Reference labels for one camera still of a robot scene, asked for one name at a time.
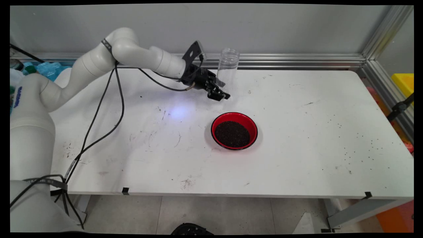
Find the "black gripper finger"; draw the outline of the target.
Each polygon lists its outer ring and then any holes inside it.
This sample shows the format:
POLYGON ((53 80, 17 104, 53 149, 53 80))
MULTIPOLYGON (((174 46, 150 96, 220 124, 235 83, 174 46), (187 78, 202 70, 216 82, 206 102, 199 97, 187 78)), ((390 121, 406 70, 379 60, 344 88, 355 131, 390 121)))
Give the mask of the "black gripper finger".
POLYGON ((211 72, 210 70, 206 70, 206 73, 210 82, 213 82, 216 86, 220 88, 225 87, 226 83, 220 80, 215 73, 211 72))
POLYGON ((207 89, 207 97, 212 100, 221 101, 222 99, 229 99, 230 94, 223 92, 219 88, 207 89))

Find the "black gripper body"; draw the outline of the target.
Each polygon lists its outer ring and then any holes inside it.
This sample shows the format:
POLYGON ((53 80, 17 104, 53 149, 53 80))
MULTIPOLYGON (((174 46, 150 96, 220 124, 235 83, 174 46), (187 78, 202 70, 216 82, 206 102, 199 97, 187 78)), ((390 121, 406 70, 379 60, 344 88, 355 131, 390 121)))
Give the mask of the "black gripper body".
POLYGON ((212 72, 208 69, 201 68, 199 66, 188 66, 180 78, 180 82, 187 86, 192 86, 195 83, 195 89, 204 89, 210 91, 212 84, 212 72))

